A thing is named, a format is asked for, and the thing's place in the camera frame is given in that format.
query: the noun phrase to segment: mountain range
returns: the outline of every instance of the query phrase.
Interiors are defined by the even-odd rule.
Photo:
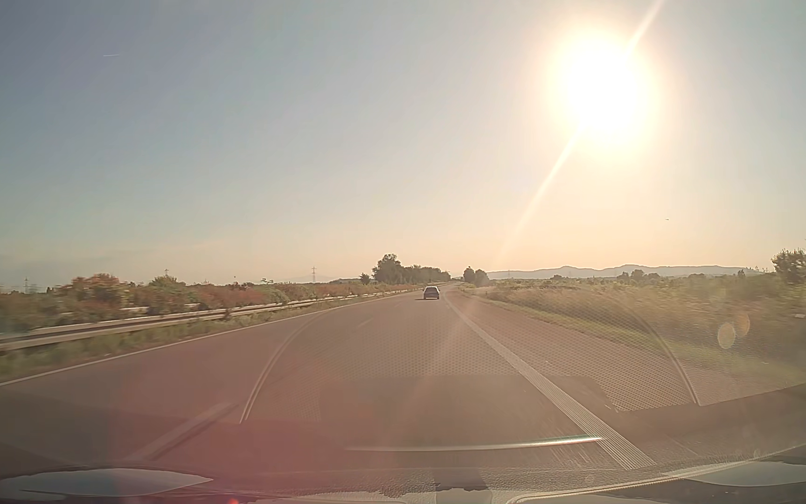
[[[491,280],[500,280],[502,278],[552,278],[556,274],[568,278],[591,278],[617,276],[623,272],[633,273],[633,270],[643,270],[645,273],[658,273],[661,276],[687,276],[692,273],[703,273],[709,276],[718,276],[721,274],[736,274],[739,270],[745,270],[747,274],[756,274],[757,272],[751,268],[740,268],[732,266],[641,266],[641,265],[623,265],[614,268],[593,269],[593,268],[576,268],[574,266],[562,266],[560,268],[549,268],[533,271],[491,271],[487,276]]]

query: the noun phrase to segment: car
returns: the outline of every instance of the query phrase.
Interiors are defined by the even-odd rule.
[[[439,300],[441,299],[441,290],[433,285],[428,285],[422,292],[423,300]]]

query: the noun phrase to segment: highway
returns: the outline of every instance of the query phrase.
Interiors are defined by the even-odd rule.
[[[554,472],[574,488],[806,442],[799,395],[699,406],[691,388],[663,352],[450,286],[2,385],[0,476],[154,464],[271,488],[368,472],[526,489]]]

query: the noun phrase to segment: guardrail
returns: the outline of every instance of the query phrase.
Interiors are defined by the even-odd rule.
[[[71,326],[40,327],[26,333],[0,333],[0,351],[18,350],[40,346],[44,344],[62,343],[73,340],[81,340],[94,336],[114,335],[119,333],[129,333],[142,329],[154,327],[175,326],[198,322],[203,320],[218,320],[231,316],[251,315],[263,311],[278,311],[288,308],[301,308],[311,304],[350,300],[355,298],[371,298],[387,294],[398,294],[407,291],[387,291],[374,292],[372,294],[353,294],[350,296],[333,296],[319,298],[316,300],[290,301],[288,303],[269,303],[265,305],[252,305],[240,308],[220,308],[204,311],[192,311],[185,313],[171,313],[168,315],[137,316],[134,318],[123,318],[119,320],[104,320],[101,322],[90,322],[88,324],[73,324]]]

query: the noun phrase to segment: sky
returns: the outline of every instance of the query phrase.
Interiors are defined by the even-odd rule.
[[[647,1],[0,1],[0,283],[771,266],[806,238],[806,2],[664,3],[641,118],[562,61]]]

